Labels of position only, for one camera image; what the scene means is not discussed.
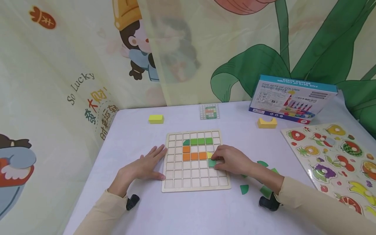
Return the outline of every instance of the green square piece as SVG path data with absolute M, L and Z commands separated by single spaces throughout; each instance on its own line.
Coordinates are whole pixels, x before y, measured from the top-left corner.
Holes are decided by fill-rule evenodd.
M 191 139 L 191 145 L 197 145 L 197 139 Z
M 197 141 L 198 141 L 199 145 L 205 144 L 204 138 L 198 138 Z
M 209 163 L 209 167 L 214 167 L 217 164 L 217 161 L 209 159 L 208 163 Z
M 213 144 L 213 138 L 205 138 L 206 144 Z

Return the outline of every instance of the orange square piece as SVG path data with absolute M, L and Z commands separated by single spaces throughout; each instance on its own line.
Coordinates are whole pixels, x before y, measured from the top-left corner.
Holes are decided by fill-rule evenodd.
M 199 153 L 200 160 L 205 160 L 206 159 L 206 152 L 201 152 Z
M 191 160 L 198 160 L 199 154 L 198 153 L 191 153 Z
M 190 152 L 190 146 L 183 146 L 183 153 L 189 153 Z
M 189 153 L 183 153 L 183 161 L 189 161 L 190 160 L 190 154 Z

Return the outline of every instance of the yellow wooden block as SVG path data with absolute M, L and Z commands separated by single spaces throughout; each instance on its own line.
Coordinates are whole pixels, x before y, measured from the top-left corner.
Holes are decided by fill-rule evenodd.
M 277 120 L 275 118 L 272 118 L 271 121 L 264 121 L 262 118 L 259 118 L 257 125 L 259 128 L 276 128 Z
M 163 115 L 150 115 L 149 116 L 150 124 L 163 124 L 163 122 L 164 122 Z

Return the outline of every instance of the pink flower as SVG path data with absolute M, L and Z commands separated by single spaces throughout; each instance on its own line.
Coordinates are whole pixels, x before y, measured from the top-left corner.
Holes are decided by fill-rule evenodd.
M 261 11 L 269 3 L 276 0 L 214 0 L 229 12 L 238 15 L 249 15 Z

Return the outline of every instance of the wooden grid board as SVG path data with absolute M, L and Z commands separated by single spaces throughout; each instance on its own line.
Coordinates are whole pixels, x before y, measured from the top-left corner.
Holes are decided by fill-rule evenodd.
M 211 160 L 221 143 L 219 130 L 168 133 L 162 192 L 230 189 L 229 173 L 214 169 L 222 160 Z
M 281 130 L 318 190 L 376 222 L 376 160 L 339 123 Z

